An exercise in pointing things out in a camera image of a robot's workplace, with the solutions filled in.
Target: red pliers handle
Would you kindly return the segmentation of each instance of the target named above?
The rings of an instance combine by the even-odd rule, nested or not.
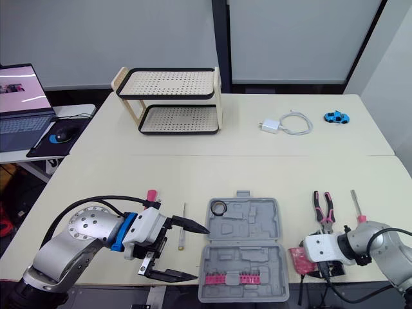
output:
[[[326,216],[323,214],[322,208],[319,205],[319,192],[314,192],[314,207],[316,213],[316,221],[318,221],[324,228],[328,227],[328,232],[332,231],[332,224],[335,222],[333,214],[333,202],[329,192],[324,193],[324,198],[328,204],[328,212]]]

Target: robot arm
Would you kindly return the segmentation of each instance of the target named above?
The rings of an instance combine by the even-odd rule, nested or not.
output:
[[[313,262],[340,261],[360,266],[373,258],[389,282],[409,301],[412,294],[412,248],[401,242],[396,232],[385,232],[367,246],[374,234],[388,225],[366,221],[355,230],[345,227],[345,233],[319,234],[305,237],[303,244],[308,259]]]
[[[65,303],[66,292],[102,247],[124,252],[125,259],[144,259],[138,274],[148,278],[167,282],[197,278],[185,272],[170,269],[161,272],[153,267],[167,241],[165,234],[173,225],[208,234],[205,227],[186,218],[166,218],[155,207],[124,217],[104,207],[78,211],[68,226],[36,254],[33,264],[10,295],[7,308],[56,308]]]

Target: blue toy car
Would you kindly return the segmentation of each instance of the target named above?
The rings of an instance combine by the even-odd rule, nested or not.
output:
[[[334,113],[324,114],[324,119],[327,122],[335,122],[338,124],[347,124],[350,120],[347,114],[343,114],[340,111],[335,111]]]

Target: mouse pad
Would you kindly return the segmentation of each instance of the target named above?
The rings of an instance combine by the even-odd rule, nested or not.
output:
[[[26,155],[28,158],[34,156],[67,156],[70,153],[76,140],[82,134],[83,130],[89,124],[90,119],[62,119],[50,128],[50,130],[42,137],[41,141],[30,149]],[[55,140],[56,132],[63,127],[77,127],[79,130],[74,134],[73,138],[64,143],[52,143],[50,140]]]

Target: black rubber ring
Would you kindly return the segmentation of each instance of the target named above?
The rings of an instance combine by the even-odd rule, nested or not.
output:
[[[222,213],[218,213],[218,212],[215,212],[215,211],[214,211],[214,207],[215,207],[216,205],[223,205],[223,212],[222,212]],[[224,201],[214,201],[213,204],[211,204],[211,212],[212,212],[215,216],[217,216],[217,217],[222,216],[225,212],[227,212],[227,205],[226,205],[226,203],[225,203]]]

